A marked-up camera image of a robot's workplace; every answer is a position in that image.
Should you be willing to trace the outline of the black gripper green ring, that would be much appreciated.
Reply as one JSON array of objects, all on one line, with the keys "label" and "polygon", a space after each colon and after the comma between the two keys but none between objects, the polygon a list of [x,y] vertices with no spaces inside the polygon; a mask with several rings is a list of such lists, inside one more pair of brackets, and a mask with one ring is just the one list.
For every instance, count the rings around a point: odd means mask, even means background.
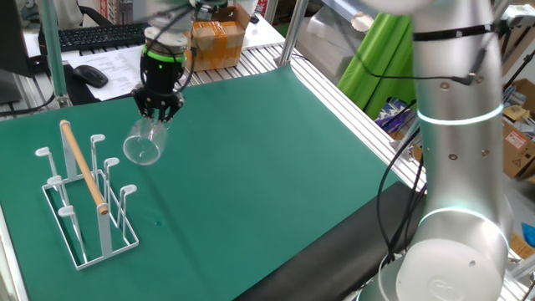
[{"label": "black gripper green ring", "polygon": [[136,86],[131,91],[142,117],[153,119],[155,109],[151,98],[165,97],[160,103],[160,121],[167,123],[173,119],[185,103],[181,93],[174,94],[175,83],[183,75],[185,66],[186,55],[184,53],[168,56],[155,53],[148,50],[147,46],[143,46],[140,58],[143,85]]}]

